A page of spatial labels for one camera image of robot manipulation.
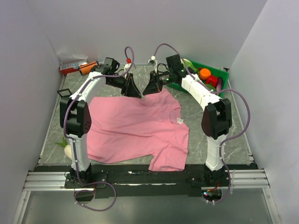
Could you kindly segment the pink t-shirt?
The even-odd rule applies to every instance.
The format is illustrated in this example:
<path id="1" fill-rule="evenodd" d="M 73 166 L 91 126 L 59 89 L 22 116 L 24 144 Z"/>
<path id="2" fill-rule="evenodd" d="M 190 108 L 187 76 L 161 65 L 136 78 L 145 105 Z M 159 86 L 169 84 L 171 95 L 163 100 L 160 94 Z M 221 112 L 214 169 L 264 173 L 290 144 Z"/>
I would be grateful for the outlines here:
<path id="1" fill-rule="evenodd" d="M 167 89 L 144 99 L 94 97 L 89 111 L 89 159 L 116 163 L 152 155 L 150 171 L 184 170 L 189 128 L 181 119 L 179 102 Z"/>

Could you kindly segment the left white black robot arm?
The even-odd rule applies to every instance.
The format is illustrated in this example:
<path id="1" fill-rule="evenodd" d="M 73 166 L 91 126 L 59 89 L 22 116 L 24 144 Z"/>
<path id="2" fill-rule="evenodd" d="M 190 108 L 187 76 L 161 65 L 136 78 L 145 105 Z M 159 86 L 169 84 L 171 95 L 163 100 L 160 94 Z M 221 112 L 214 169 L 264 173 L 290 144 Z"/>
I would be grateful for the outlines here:
<path id="1" fill-rule="evenodd" d="M 134 66 L 132 58 L 126 59 L 123 73 L 117 73 L 120 64 L 113 58 L 107 57 L 104 62 L 91 68 L 90 73 L 73 94 L 61 97 L 60 126 L 64 137 L 69 140 L 72 152 L 70 179 L 81 187 L 92 184 L 92 166 L 87 153 L 87 133 L 92 126 L 89 105 L 97 91 L 105 85 L 121 90 L 121 95 L 132 98 L 142 98 L 142 94 L 134 83 Z"/>

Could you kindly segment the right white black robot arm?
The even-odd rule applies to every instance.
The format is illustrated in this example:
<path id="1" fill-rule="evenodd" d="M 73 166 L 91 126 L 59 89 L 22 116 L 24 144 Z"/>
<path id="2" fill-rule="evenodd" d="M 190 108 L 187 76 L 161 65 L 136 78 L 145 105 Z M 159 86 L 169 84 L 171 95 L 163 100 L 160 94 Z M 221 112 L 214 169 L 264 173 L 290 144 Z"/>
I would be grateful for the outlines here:
<path id="1" fill-rule="evenodd" d="M 232 126 L 231 102 L 214 94 L 199 78 L 195 70 L 179 55 L 166 58 L 167 71 L 158 71 L 154 56 L 148 63 L 154 66 L 149 74 L 149 83 L 144 95 L 160 93 L 163 86 L 176 83 L 186 90 L 203 109 L 201 128 L 207 137 L 205 170 L 199 181 L 214 186 L 218 183 L 231 184 L 229 169 L 224 163 L 224 141 Z"/>

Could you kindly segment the green lettuce toy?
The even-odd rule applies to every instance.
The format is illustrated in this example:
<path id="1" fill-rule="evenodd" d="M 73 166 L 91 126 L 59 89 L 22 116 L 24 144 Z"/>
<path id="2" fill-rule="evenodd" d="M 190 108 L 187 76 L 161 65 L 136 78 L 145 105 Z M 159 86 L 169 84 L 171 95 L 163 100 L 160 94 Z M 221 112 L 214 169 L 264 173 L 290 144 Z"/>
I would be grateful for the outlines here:
<path id="1" fill-rule="evenodd" d="M 183 67 L 184 68 L 188 67 L 188 70 L 192 74 L 195 74 L 195 73 L 198 74 L 198 69 L 194 67 L 193 63 L 190 60 L 184 58 L 184 59 L 180 59 L 180 61 L 181 61 L 182 65 L 183 65 Z"/>

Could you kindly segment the orange cylindrical bottle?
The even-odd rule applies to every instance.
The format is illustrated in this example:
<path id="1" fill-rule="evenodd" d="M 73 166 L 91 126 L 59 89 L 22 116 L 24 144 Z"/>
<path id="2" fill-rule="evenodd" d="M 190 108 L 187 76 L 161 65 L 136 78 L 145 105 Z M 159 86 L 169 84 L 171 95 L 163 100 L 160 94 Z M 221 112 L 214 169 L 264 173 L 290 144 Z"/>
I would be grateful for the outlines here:
<path id="1" fill-rule="evenodd" d="M 86 63 L 86 64 L 83 64 L 83 65 L 80 65 L 79 66 L 79 72 L 80 72 L 81 75 L 86 75 L 91 71 L 91 69 L 94 66 L 98 66 L 98 65 L 99 65 L 98 61 L 93 61 L 91 63 Z"/>

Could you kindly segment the orange toy fruit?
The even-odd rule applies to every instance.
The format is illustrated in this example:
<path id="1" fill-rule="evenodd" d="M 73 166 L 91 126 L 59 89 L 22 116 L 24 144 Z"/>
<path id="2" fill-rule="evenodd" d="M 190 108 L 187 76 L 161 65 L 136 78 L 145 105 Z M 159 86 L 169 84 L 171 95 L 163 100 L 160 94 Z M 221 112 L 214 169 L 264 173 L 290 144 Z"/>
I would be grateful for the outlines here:
<path id="1" fill-rule="evenodd" d="M 199 71 L 199 78 L 201 80 L 207 80 L 209 77 L 211 76 L 211 71 L 207 68 L 202 68 L 200 71 Z"/>

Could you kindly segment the green pepper toy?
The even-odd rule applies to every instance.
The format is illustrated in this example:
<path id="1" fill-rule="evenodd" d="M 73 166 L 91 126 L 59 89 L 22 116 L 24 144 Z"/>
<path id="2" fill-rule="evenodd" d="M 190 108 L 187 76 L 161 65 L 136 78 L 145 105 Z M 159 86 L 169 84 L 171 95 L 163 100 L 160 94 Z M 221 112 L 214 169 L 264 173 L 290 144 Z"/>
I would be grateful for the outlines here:
<path id="1" fill-rule="evenodd" d="M 207 84 L 206 87 L 210 90 L 210 91 L 217 91 L 216 88 L 214 88 L 212 85 Z"/>

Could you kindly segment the purple eggplant toy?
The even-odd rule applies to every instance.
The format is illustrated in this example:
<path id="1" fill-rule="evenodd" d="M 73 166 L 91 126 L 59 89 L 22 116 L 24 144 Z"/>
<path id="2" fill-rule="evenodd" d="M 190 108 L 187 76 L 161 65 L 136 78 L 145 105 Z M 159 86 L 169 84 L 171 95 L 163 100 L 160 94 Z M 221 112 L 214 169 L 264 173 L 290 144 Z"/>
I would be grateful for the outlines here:
<path id="1" fill-rule="evenodd" d="M 221 91 L 222 90 L 222 86 L 223 86 L 223 79 L 221 77 L 218 77 L 218 82 L 217 82 L 217 85 L 216 85 L 216 90 L 217 91 Z"/>

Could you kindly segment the green plastic bin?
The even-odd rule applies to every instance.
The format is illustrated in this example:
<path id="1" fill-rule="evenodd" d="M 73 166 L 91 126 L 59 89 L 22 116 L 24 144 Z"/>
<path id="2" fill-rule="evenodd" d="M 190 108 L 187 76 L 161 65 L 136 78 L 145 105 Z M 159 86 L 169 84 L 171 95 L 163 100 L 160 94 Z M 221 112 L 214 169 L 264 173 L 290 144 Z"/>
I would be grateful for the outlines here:
<path id="1" fill-rule="evenodd" d="M 200 80 L 207 86 L 212 87 L 214 91 L 226 89 L 229 73 L 198 62 L 185 59 L 187 65 L 194 70 Z"/>

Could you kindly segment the red white flat box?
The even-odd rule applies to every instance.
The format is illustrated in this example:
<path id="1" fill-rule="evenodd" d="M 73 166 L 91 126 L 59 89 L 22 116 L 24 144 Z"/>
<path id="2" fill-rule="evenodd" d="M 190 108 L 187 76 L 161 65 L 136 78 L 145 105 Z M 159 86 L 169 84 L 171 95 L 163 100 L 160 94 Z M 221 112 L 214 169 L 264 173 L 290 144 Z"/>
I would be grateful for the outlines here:
<path id="1" fill-rule="evenodd" d="M 73 73 L 79 70 L 81 65 L 87 64 L 87 60 L 76 61 L 72 63 L 62 64 L 59 67 L 59 70 L 62 75 L 67 75 L 69 73 Z"/>

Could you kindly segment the clear plastic bag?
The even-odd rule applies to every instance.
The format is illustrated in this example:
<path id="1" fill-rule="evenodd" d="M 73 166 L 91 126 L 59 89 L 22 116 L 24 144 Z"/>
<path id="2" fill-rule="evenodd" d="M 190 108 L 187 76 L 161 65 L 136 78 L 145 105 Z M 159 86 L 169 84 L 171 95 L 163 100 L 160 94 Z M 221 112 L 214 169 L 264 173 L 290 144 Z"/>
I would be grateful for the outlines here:
<path id="1" fill-rule="evenodd" d="M 57 56 L 62 64 L 88 59 L 87 55 L 73 52 L 68 48 L 59 49 L 57 51 Z"/>

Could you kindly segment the white daikon radish toy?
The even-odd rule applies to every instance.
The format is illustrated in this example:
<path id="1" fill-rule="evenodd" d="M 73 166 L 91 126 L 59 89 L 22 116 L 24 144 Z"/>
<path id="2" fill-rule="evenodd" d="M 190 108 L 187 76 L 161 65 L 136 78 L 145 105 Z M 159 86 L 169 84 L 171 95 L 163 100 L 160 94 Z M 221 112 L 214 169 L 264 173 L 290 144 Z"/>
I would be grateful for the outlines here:
<path id="1" fill-rule="evenodd" d="M 66 157 L 69 158 L 70 160 L 72 159 L 71 146 L 65 137 L 63 137 L 60 142 L 56 142 L 56 145 L 63 147 L 64 154 L 66 155 Z"/>

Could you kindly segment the small black square frame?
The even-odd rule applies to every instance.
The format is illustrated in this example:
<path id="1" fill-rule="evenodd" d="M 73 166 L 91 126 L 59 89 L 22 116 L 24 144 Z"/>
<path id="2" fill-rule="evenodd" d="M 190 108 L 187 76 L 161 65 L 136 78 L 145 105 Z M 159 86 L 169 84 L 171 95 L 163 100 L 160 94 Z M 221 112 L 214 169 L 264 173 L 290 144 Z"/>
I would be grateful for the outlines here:
<path id="1" fill-rule="evenodd" d="M 60 89 L 57 91 L 58 95 L 63 98 L 63 97 L 69 97 L 72 95 L 72 92 L 69 88 L 65 88 L 65 89 Z"/>

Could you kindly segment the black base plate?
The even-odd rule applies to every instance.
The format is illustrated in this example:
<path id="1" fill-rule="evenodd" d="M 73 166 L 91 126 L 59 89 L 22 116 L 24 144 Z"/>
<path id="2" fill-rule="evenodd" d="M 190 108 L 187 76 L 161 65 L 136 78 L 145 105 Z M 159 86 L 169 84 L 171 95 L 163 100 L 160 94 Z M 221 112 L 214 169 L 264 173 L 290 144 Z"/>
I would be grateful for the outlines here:
<path id="1" fill-rule="evenodd" d="M 232 187 L 257 187 L 265 177 L 256 164 L 229 165 Z M 113 196 L 176 196 L 201 197 L 202 190 L 227 188 L 228 184 L 206 185 L 199 181 L 204 165 L 186 165 L 183 171 L 149 171 L 149 166 L 92 165 L 92 183 L 81 186 L 70 179 L 70 166 L 38 166 L 28 173 L 26 190 L 88 190 L 95 198 Z"/>

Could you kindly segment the aluminium rail frame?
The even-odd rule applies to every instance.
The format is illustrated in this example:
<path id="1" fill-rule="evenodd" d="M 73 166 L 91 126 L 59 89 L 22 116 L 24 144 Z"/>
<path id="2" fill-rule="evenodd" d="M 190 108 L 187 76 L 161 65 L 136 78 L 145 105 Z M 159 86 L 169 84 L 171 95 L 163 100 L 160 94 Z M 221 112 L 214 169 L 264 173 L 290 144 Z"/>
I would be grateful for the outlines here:
<path id="1" fill-rule="evenodd" d="M 231 194 L 208 203 L 204 188 L 189 183 L 158 183 L 148 176 L 109 172 L 114 189 L 101 188 L 92 210 L 75 204 L 75 189 L 66 189 L 64 172 L 27 175 L 15 224 L 279 224 L 271 189 L 263 170 L 233 172 Z"/>

